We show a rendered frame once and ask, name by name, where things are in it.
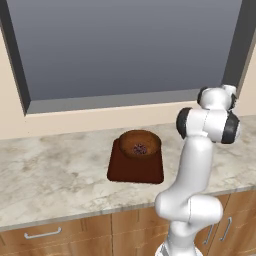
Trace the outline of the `grey framed window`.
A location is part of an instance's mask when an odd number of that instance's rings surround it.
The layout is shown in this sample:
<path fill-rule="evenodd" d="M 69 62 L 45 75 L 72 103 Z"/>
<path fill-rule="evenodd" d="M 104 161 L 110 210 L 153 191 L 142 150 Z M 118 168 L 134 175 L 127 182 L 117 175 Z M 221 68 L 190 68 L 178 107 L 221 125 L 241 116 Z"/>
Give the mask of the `grey framed window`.
<path fill-rule="evenodd" d="M 193 100 L 238 85 L 256 0 L 0 0 L 28 114 Z"/>

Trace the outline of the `dark brown square tray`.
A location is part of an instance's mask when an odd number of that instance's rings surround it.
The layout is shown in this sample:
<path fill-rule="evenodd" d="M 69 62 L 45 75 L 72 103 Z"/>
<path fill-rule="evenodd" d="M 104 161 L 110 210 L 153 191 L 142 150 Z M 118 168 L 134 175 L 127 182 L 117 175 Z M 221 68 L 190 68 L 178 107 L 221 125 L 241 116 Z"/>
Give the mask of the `dark brown square tray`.
<path fill-rule="evenodd" d="M 107 178 L 116 182 L 161 184 L 164 181 L 162 153 L 158 151 L 149 158 L 127 157 L 115 139 L 112 146 Z"/>

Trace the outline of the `brown wooden bowl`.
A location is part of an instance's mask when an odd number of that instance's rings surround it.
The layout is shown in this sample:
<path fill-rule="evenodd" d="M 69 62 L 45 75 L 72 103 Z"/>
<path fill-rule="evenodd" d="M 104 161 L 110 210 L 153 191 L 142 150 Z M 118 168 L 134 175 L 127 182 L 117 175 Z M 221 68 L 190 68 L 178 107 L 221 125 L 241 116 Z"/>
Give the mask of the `brown wooden bowl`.
<path fill-rule="evenodd" d="M 133 152 L 134 146 L 139 143 L 146 146 L 146 154 L 136 155 Z M 127 157 L 145 159 L 152 157 L 161 150 L 161 140 L 156 134 L 147 130 L 130 130 L 119 137 L 119 148 Z"/>

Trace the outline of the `wooden cupboard door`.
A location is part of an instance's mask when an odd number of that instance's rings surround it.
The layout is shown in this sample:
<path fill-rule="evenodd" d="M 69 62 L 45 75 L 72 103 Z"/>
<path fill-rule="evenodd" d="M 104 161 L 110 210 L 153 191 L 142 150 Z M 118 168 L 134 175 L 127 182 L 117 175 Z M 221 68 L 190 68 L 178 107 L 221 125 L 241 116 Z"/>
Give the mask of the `wooden cupboard door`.
<path fill-rule="evenodd" d="M 220 200 L 220 202 L 222 203 L 222 206 L 223 206 L 223 213 L 224 213 L 224 210 L 226 208 L 226 205 L 227 205 L 227 202 L 229 200 L 229 197 L 230 195 L 229 194 L 226 194 L 226 195 L 218 195 L 216 198 L 218 198 Z M 212 231 L 212 234 L 211 234 L 211 237 L 209 239 L 209 242 L 207 245 L 204 245 L 203 242 L 204 240 L 207 238 L 207 235 L 208 235 L 208 231 L 211 227 L 210 226 L 207 226 L 206 228 L 204 228 L 203 230 L 201 230 L 200 232 L 197 233 L 196 237 L 195 237 L 195 246 L 201 251 L 201 253 L 203 254 L 203 256 L 207 256 L 208 254 L 208 251 L 210 249 L 210 246 L 211 246 L 211 243 L 214 239 L 214 236 L 215 236 L 215 233 L 216 233 L 216 230 L 219 226 L 219 222 L 217 224 L 214 224 L 214 228 L 213 228 L 213 231 Z"/>
<path fill-rule="evenodd" d="M 224 241 L 220 241 L 228 224 Z M 256 190 L 230 195 L 207 256 L 256 256 Z"/>
<path fill-rule="evenodd" d="M 155 256 L 169 228 L 153 207 L 113 213 L 111 221 L 113 256 Z"/>

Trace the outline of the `dark chocolate cake piece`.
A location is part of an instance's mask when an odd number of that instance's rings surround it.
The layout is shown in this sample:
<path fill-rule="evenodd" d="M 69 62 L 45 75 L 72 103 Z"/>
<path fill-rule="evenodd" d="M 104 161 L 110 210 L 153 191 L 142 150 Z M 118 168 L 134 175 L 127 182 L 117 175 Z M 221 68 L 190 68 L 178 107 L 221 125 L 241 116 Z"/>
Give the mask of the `dark chocolate cake piece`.
<path fill-rule="evenodd" d="M 133 152 L 136 154 L 136 155 L 144 155 L 147 153 L 147 148 L 145 145 L 139 143 L 139 144 L 136 144 L 133 148 Z"/>

